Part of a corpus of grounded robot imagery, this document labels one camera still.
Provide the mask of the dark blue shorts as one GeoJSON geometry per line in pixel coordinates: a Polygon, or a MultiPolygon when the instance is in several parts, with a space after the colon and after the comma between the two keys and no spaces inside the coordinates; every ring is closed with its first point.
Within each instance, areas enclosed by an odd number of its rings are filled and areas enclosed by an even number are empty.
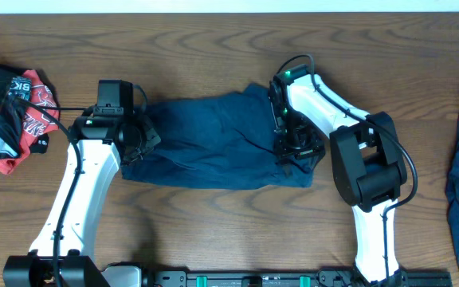
{"type": "Polygon", "coordinates": [[[161,141],[122,167],[125,180],[229,190],[312,185],[313,161],[293,159],[282,166],[274,153],[276,125],[265,87],[154,103],[146,114],[161,141]]]}

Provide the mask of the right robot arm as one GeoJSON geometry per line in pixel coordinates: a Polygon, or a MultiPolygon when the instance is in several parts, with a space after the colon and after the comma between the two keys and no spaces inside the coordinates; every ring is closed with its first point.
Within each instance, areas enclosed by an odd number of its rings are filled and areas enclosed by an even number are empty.
{"type": "Polygon", "coordinates": [[[394,251],[394,209],[406,166],[392,119],[358,109],[307,65],[278,72],[269,100],[277,126],[274,152],[319,162],[329,144],[332,176],[353,212],[357,239],[353,285],[394,286],[401,271],[394,251]]]}

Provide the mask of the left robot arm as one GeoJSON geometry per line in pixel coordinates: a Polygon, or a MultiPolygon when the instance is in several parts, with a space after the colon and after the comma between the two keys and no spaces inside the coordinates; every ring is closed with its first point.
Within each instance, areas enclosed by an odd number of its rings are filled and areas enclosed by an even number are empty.
{"type": "Polygon", "coordinates": [[[10,256],[2,277],[7,286],[144,286],[137,263],[95,264],[96,232],[109,187],[122,166],[141,160],[160,138],[134,104],[142,88],[101,80],[97,102],[69,128],[67,163],[49,216],[26,255],[10,256]]]}

